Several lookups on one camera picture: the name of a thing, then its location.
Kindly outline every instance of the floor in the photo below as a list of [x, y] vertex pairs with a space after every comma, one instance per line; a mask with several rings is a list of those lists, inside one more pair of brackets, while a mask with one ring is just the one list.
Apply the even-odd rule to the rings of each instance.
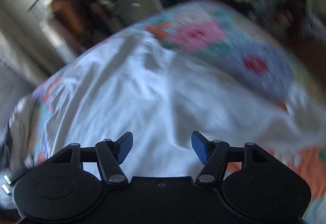
[[326, 90], [326, 41], [296, 40], [285, 46], [292, 51]]

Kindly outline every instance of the floral blanket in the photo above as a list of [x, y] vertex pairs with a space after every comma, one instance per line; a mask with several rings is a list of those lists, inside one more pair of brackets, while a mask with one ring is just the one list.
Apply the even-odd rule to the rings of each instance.
[[[325, 102], [316, 82], [293, 55], [287, 53], [268, 33], [244, 16], [226, 5], [212, 1], [192, 1], [174, 6], [116, 33], [81, 57], [114, 38], [125, 37], [141, 30], [152, 33], [166, 49], [187, 52], [225, 71], [243, 86], [285, 111], [287, 98], [299, 86], [304, 87], [320, 103]], [[34, 92], [37, 104], [33, 115], [33, 133], [37, 134], [38, 140], [32, 159], [29, 160], [31, 166], [49, 158], [49, 149], [52, 146], [49, 146], [49, 135], [46, 135], [44, 128], [52, 111], [52, 87], [69, 71], [74, 70], [75, 63], [72, 62], [50, 77]], [[316, 214], [325, 214], [321, 209], [326, 205], [326, 166], [322, 161], [325, 159], [325, 150], [322, 152], [320, 146], [312, 146], [296, 155], [301, 159], [301, 164], [283, 162], [304, 177], [312, 189], [315, 203], [307, 211], [306, 219], [314, 219], [314, 223], [324, 223], [315, 220]], [[229, 167], [228, 170], [232, 172], [237, 169], [239, 165]]]

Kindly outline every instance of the bed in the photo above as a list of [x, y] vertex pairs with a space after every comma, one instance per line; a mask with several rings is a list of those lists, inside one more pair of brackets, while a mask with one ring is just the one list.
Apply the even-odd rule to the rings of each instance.
[[[325, 98], [269, 34], [226, 5], [196, 0], [136, 23], [51, 76], [29, 98], [27, 166], [67, 144], [124, 132], [126, 176], [196, 176], [190, 136], [255, 142], [312, 190], [304, 219], [325, 223]], [[241, 165], [229, 164], [228, 172]], [[84, 169], [97, 175], [91, 164]]]

